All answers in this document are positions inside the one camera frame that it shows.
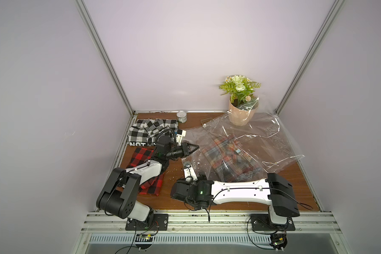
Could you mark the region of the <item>black white checked shirt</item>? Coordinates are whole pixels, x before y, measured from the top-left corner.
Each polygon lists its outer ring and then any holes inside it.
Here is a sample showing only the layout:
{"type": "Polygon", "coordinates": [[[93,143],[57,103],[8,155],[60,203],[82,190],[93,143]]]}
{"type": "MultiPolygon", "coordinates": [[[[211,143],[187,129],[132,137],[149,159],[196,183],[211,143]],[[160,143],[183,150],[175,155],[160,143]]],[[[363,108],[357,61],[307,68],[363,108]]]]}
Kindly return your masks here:
{"type": "Polygon", "coordinates": [[[129,128],[128,145],[135,147],[151,147],[156,137],[166,129],[178,130],[177,120],[145,119],[136,120],[129,128]]]}

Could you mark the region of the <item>red black checked shirt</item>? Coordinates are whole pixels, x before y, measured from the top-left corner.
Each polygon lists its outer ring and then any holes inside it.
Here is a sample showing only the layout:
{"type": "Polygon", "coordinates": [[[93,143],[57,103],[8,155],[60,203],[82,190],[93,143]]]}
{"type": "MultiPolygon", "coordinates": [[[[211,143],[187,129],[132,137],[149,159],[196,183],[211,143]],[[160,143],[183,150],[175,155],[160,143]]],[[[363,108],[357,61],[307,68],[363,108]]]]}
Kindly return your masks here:
{"type": "Polygon", "coordinates": [[[126,168],[134,168],[132,173],[139,174],[140,187],[139,194],[142,195],[155,195],[159,196],[163,180],[164,173],[162,173],[162,167],[157,165],[157,162],[151,159],[153,150],[144,147],[136,147],[131,154],[130,161],[125,164],[126,168]]]}

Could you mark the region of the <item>multicolour tartan shirt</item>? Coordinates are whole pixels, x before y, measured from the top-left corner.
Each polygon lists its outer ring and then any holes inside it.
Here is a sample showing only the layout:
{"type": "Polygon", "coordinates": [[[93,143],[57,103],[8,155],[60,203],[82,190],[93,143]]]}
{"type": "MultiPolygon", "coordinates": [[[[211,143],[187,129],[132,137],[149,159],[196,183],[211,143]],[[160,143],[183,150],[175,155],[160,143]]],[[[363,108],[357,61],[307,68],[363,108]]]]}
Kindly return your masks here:
{"type": "Polygon", "coordinates": [[[214,138],[201,151],[222,182],[250,182],[265,176],[260,163],[241,148],[234,135],[214,138]]]}

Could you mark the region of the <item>clear plastic vacuum bag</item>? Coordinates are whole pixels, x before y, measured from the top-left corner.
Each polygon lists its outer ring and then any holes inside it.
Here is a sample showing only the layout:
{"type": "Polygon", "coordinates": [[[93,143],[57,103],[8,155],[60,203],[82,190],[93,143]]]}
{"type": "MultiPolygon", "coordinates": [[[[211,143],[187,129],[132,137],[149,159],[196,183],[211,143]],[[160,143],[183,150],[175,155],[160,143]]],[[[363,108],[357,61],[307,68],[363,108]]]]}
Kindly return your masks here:
{"type": "Polygon", "coordinates": [[[234,135],[241,148],[260,163],[265,172],[263,178],[268,173],[279,173],[304,158],[301,149],[263,96],[259,98],[253,118],[245,126],[231,123],[228,111],[218,117],[221,120],[216,126],[201,126],[186,131],[185,141],[200,148],[184,158],[182,163],[190,162],[197,176],[204,175],[208,180],[220,181],[201,151],[219,136],[234,135]]]}

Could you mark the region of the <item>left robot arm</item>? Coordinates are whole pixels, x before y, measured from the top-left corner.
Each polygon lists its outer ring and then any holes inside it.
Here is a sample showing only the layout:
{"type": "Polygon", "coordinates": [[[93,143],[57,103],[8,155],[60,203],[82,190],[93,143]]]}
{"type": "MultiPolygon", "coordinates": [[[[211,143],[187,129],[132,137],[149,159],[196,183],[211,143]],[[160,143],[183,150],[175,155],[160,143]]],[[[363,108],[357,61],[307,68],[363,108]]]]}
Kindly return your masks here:
{"type": "Polygon", "coordinates": [[[121,219],[153,223],[153,209],[137,201],[140,186],[164,173],[171,160],[185,158],[199,148],[188,142],[178,145],[167,135],[159,138],[151,158],[145,163],[133,168],[112,170],[97,198],[96,207],[121,219]]]}

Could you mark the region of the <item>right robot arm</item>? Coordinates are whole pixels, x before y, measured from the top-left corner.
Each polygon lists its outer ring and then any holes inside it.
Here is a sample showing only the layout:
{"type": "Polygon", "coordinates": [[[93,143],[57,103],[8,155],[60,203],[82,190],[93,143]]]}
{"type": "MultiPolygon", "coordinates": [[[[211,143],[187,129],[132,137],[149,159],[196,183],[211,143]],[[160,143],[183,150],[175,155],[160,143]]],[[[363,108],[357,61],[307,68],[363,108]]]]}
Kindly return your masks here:
{"type": "Polygon", "coordinates": [[[232,202],[264,204],[268,206],[270,222],[276,225],[285,225],[288,218],[300,216],[292,183],[276,173],[268,173],[266,179],[252,182],[178,180],[170,197],[195,210],[209,210],[214,205],[232,202]]]}

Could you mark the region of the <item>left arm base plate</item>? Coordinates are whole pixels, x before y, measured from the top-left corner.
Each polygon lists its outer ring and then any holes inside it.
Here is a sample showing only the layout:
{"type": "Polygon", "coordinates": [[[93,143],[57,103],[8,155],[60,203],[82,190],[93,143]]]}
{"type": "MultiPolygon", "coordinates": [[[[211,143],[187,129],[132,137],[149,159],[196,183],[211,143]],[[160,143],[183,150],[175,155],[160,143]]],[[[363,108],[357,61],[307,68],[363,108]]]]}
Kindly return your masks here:
{"type": "Polygon", "coordinates": [[[128,218],[126,231],[166,231],[168,227],[168,214],[151,213],[144,221],[128,218]]]}

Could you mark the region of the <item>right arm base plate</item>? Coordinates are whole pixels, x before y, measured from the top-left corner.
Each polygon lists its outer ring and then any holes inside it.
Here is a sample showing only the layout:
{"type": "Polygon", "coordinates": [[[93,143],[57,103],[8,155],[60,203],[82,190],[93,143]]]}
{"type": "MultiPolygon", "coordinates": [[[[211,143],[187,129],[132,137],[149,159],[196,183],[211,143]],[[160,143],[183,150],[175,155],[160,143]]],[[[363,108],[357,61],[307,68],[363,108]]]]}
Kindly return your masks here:
{"type": "Polygon", "coordinates": [[[295,231],[295,225],[291,217],[286,218],[286,223],[275,224],[269,214],[252,214],[250,222],[254,231],[295,231]]]}

